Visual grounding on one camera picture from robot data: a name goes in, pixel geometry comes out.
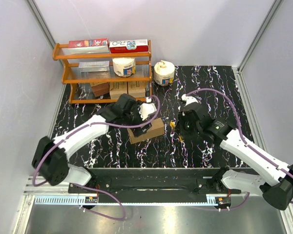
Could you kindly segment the yellow utility knife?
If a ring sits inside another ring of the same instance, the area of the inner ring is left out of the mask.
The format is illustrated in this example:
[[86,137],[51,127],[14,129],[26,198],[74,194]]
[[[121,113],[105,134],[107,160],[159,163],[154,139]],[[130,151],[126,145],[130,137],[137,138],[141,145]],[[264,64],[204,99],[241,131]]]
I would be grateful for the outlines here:
[[175,129],[175,127],[176,127],[176,125],[175,125],[175,123],[173,121],[170,122],[170,126],[171,126],[172,129]]

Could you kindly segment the brown cardboard express box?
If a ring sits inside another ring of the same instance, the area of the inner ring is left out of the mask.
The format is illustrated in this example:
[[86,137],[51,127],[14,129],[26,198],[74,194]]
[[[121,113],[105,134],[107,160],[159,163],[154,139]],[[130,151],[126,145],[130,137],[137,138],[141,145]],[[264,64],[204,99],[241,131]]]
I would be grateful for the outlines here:
[[165,125],[161,118],[157,118],[151,122],[151,127],[140,136],[135,136],[132,130],[133,129],[127,128],[129,141],[131,144],[135,144],[163,135],[165,133]]

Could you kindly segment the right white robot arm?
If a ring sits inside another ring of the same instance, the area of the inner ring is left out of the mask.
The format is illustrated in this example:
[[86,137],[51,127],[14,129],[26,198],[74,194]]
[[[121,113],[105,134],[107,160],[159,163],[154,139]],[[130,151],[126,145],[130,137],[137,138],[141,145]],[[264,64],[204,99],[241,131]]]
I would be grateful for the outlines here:
[[289,165],[244,138],[228,121],[212,119],[195,110],[180,111],[176,130],[181,137],[202,137],[234,154],[257,175],[224,169],[212,181],[213,189],[223,193],[227,189],[260,195],[278,210],[286,210],[293,199],[293,164]]

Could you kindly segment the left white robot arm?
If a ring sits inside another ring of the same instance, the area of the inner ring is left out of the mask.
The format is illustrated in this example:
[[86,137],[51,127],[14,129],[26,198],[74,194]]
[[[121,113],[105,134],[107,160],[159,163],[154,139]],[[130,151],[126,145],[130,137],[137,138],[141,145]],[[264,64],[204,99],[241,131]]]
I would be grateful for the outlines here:
[[116,102],[100,109],[75,129],[55,138],[42,137],[32,160],[33,177],[41,175],[51,186],[68,182],[78,184],[86,193],[94,191],[95,176],[85,167],[70,164],[70,157],[87,143],[115,128],[132,128],[139,135],[144,134],[157,113],[150,97],[142,102],[122,94]]

